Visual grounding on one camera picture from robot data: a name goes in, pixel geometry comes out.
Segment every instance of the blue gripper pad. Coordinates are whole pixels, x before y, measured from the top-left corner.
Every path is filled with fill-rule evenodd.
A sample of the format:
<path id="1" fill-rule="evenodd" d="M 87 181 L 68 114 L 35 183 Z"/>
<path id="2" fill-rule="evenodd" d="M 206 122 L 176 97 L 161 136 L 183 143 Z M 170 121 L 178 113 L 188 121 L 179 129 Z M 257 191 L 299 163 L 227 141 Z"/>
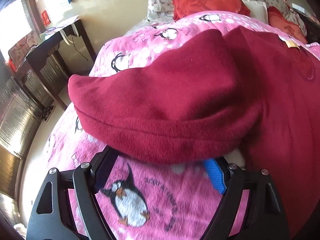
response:
<path id="1" fill-rule="evenodd" d="M 203 165 L 208 173 L 213 188 L 218 190 L 220 194 L 224 194 L 227 190 L 227 186 L 224 183 L 224 175 L 218 163 L 215 159 L 209 159 L 205 160 Z"/>

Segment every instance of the window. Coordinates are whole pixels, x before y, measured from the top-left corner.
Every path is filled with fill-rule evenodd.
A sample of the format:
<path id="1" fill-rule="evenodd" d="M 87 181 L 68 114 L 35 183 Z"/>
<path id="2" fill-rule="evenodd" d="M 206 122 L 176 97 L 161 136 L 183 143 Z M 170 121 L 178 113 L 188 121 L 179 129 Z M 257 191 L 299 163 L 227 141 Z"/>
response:
<path id="1" fill-rule="evenodd" d="M 6 61 L 9 59 L 9 49 L 32 30 L 27 16 L 24 0 L 10 0 L 0 11 L 0 51 Z"/>

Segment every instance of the bed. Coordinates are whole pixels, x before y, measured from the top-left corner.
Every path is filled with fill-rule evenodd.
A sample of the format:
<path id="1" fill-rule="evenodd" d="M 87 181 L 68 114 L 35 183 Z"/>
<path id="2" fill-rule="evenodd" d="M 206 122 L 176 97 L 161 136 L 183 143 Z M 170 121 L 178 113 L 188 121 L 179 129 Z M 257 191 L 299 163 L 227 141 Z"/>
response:
<path id="1" fill-rule="evenodd" d="M 254 31 L 276 33 L 282 40 L 294 40 L 256 19 L 224 11 L 205 11 L 171 23 L 145 20 L 137 31 L 134 29 L 124 37 L 108 41 L 101 48 L 90 76 L 104 77 L 127 68 L 145 67 L 162 52 L 182 46 L 197 33 L 218 29 L 225 34 L 240 25 Z M 294 41 L 319 59 L 318 43 L 304 45 Z M 104 147 L 103 142 L 82 129 L 71 103 L 45 145 L 43 163 L 47 169 L 74 169 Z M 226 158 L 245 168 L 236 149 Z M 114 193 L 126 181 L 130 181 L 131 189 L 125 190 L 123 201 L 115 204 Z M 201 163 L 156 166 L 123 157 L 118 157 L 105 189 L 96 197 L 106 221 L 120 240 L 199 239 L 221 199 Z M 244 191 L 231 234 L 240 229 L 247 199 L 248 192 Z M 78 231 L 85 235 L 73 191 L 70 191 L 70 202 Z M 123 219 L 124 212 L 127 212 L 126 219 Z"/>

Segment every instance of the penguin beak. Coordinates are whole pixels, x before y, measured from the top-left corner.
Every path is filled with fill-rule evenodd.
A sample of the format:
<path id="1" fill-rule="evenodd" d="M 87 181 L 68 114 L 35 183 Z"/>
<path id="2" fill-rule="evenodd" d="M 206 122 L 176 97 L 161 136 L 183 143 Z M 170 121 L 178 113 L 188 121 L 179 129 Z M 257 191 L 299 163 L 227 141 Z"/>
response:
<path id="1" fill-rule="evenodd" d="M 125 193 L 123 187 L 120 187 L 116 190 L 116 195 L 122 199 L 123 196 L 126 196 L 127 194 Z"/>

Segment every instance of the penguin foot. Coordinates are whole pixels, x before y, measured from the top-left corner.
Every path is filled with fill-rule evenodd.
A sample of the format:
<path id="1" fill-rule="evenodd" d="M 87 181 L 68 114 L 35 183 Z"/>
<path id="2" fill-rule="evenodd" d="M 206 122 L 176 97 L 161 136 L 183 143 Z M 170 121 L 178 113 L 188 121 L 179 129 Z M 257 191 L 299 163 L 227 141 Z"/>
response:
<path id="1" fill-rule="evenodd" d="M 121 225 L 127 226 L 128 225 L 128 217 L 120 218 L 119 223 Z"/>
<path id="2" fill-rule="evenodd" d="M 148 211 L 143 211 L 141 215 L 144 216 L 147 221 L 150 219 L 150 213 Z"/>

